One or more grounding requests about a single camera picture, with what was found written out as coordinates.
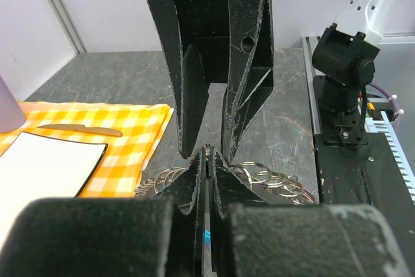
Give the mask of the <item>metal key organizer blue handle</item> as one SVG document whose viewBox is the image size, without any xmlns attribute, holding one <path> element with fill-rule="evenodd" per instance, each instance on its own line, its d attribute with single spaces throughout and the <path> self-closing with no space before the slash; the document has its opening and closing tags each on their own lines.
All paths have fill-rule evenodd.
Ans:
<svg viewBox="0 0 415 277">
<path fill-rule="evenodd" d="M 316 204 L 318 202 L 316 197 L 298 181 L 296 175 L 286 175 L 274 171 L 262 163 L 250 161 L 233 164 L 230 168 L 239 181 L 251 191 L 255 187 L 260 187 L 268 194 L 288 199 L 295 205 Z M 151 178 L 142 180 L 134 190 L 134 197 L 143 198 L 160 194 L 186 170 L 186 166 L 170 167 Z"/>
</svg>

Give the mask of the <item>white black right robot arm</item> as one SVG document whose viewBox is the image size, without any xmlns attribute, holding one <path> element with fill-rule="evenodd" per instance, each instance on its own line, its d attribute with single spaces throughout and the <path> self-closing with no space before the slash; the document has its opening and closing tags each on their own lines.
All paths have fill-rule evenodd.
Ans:
<svg viewBox="0 0 415 277">
<path fill-rule="evenodd" d="M 351 0 L 328 27 L 313 66 L 349 98 L 375 73 L 384 29 L 399 0 Z M 272 0 L 147 0 L 167 63 L 176 106 L 178 150 L 188 158 L 209 86 L 225 83 L 220 147 L 232 161 L 241 136 L 274 87 Z"/>
</svg>

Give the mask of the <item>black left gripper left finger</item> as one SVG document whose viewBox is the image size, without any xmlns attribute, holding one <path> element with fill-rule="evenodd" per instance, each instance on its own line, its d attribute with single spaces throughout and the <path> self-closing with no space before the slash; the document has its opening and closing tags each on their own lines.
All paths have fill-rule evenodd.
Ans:
<svg viewBox="0 0 415 277">
<path fill-rule="evenodd" d="M 206 158 L 206 148 L 199 148 L 187 169 L 156 195 L 167 205 L 161 223 L 164 276 L 203 275 Z"/>
</svg>

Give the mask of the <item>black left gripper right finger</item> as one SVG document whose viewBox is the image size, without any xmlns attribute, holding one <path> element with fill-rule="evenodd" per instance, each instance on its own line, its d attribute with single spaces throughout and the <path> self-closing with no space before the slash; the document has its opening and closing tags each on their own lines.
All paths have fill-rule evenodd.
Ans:
<svg viewBox="0 0 415 277">
<path fill-rule="evenodd" d="M 207 158 L 212 269 L 218 276 L 242 276 L 248 251 L 240 252 L 239 244 L 250 241 L 253 221 L 248 210 L 268 204 L 231 172 L 218 149 L 210 149 Z"/>
</svg>

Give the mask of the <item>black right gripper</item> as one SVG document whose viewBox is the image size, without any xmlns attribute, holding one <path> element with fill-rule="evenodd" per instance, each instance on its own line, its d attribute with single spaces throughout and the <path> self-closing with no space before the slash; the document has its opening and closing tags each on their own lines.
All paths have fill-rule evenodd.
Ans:
<svg viewBox="0 0 415 277">
<path fill-rule="evenodd" d="M 228 83 L 221 153 L 239 142 L 274 87 L 270 0 L 147 0 L 174 93 L 178 150 L 193 153 L 209 84 Z"/>
</svg>

